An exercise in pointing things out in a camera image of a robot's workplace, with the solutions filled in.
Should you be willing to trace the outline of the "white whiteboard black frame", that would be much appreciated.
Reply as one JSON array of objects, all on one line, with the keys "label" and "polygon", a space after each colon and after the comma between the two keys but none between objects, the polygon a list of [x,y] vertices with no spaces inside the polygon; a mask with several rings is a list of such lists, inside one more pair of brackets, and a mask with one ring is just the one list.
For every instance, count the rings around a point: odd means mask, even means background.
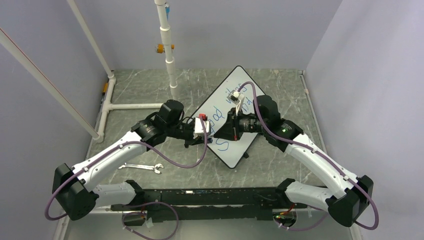
[{"label": "white whiteboard black frame", "polygon": [[253,89],[250,84],[245,85],[245,82],[254,85],[257,96],[265,94],[247,71],[238,65],[191,115],[207,116],[212,135],[212,143],[208,144],[208,148],[230,169],[238,165],[257,136],[256,133],[242,133],[241,136],[235,136],[235,130],[229,123],[232,119],[229,112],[237,106],[229,99],[230,93],[234,91],[244,95],[240,110],[244,114],[255,112]]}]

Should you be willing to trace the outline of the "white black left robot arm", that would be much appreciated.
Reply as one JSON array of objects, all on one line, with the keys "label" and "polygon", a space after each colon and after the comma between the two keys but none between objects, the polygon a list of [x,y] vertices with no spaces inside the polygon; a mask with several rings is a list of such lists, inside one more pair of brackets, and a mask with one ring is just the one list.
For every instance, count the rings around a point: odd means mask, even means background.
[{"label": "white black left robot arm", "polygon": [[123,137],[97,155],[68,166],[63,163],[54,171],[52,197],[44,210],[50,221],[60,217],[50,216],[53,200],[57,200],[64,210],[63,217],[79,220],[93,209],[107,205],[126,205],[131,210],[139,209],[144,203],[143,189],[133,180],[120,184],[101,186],[101,181],[119,167],[137,156],[152,150],[167,162],[187,169],[176,163],[155,148],[166,138],[184,140],[184,147],[208,144],[210,123],[204,113],[189,117],[184,122],[184,106],[177,100],[167,100],[158,111],[133,125]]}]

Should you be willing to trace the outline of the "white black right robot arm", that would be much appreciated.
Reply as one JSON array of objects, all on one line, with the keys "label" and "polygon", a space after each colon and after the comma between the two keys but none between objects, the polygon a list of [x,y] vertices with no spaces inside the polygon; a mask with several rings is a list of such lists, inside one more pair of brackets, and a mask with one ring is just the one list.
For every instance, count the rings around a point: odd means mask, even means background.
[{"label": "white black right robot arm", "polygon": [[275,189],[280,207],[304,204],[327,212],[342,226],[356,224],[371,204],[372,179],[366,175],[359,177],[331,159],[298,125],[281,117],[270,96],[258,96],[253,101],[254,112],[249,114],[242,111],[243,98],[243,94],[236,93],[228,96],[235,107],[228,111],[226,122],[213,136],[229,141],[240,140],[244,133],[264,136],[270,145],[300,161],[324,183],[324,187],[317,187],[285,179]]}]

